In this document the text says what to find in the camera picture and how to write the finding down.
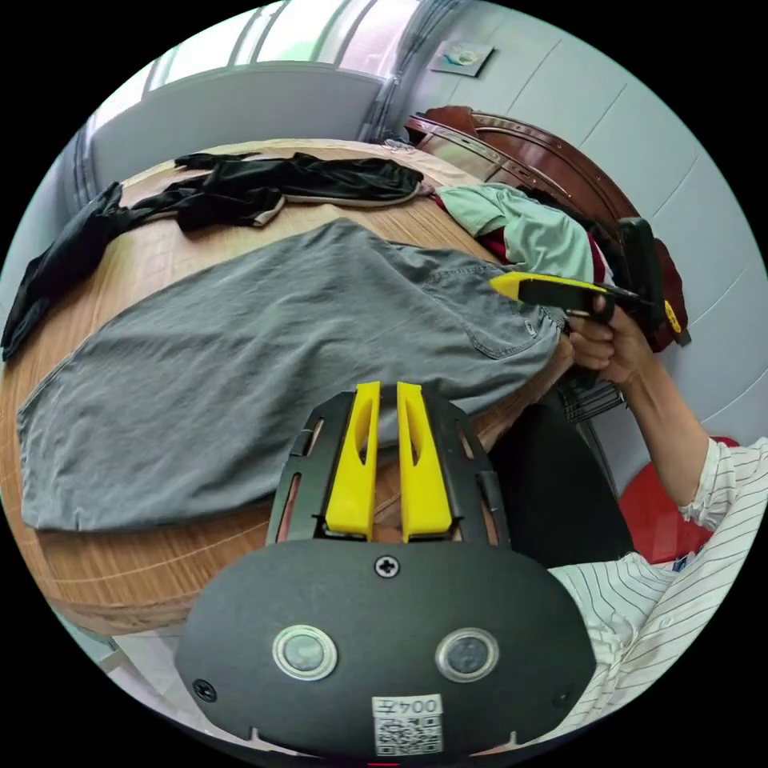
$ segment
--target round wooden table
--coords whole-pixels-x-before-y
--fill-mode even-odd
[[[254,142],[210,152],[261,152],[291,156],[305,151],[322,159],[392,157],[417,168],[435,186],[477,183],[448,163],[417,150],[393,150],[356,142]],[[127,181],[122,203],[132,205],[193,172],[165,163]],[[156,629],[184,619],[205,585],[236,558],[262,546],[270,500],[189,525],[138,533],[77,534],[36,531],[21,520],[22,485],[15,415],[40,381],[84,339],[131,304],[213,263],[347,216],[383,238],[428,248],[454,247],[493,261],[428,198],[381,209],[286,205],[263,229],[212,227],[185,236],[173,220],[161,220],[110,244],[96,274],[55,307],[42,329],[5,366],[0,383],[0,491],[10,528],[27,567],[49,603],[72,622],[102,634]],[[30,258],[38,254],[29,254]],[[572,362],[564,338],[536,379],[475,420],[491,445],[529,402],[538,400]],[[377,519],[398,515],[397,467],[380,472]]]

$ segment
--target gray pants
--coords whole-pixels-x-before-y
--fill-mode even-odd
[[[469,414],[550,360],[559,326],[500,267],[348,219],[176,282],[90,336],[18,414],[22,517],[128,530],[272,492],[312,409],[360,382],[436,385]],[[397,436],[382,411],[381,444]]]

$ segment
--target white wall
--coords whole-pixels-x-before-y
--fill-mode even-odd
[[[39,256],[67,222],[60,185],[62,156],[48,169],[26,208],[0,274],[0,330],[5,326],[26,265]]]
[[[217,70],[150,92],[94,135],[100,187],[213,146],[269,138],[355,139],[381,81],[323,64]]]
[[[693,339],[662,358],[711,434],[768,434],[768,278],[724,177],[680,119],[632,74],[545,22],[476,2],[447,35],[497,50],[479,78],[426,71],[402,116],[446,104],[506,114],[580,147],[669,247]],[[620,490],[648,461],[624,409],[595,419]]]

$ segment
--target screw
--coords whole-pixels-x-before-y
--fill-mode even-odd
[[[198,698],[209,704],[213,704],[218,698],[216,689],[207,680],[195,680],[192,683],[192,690]]]
[[[385,554],[376,560],[374,570],[382,578],[392,578],[400,573],[400,563],[395,558]]]

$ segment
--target qr code label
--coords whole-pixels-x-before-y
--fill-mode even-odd
[[[442,752],[442,700],[439,694],[376,697],[376,755],[398,757]]]

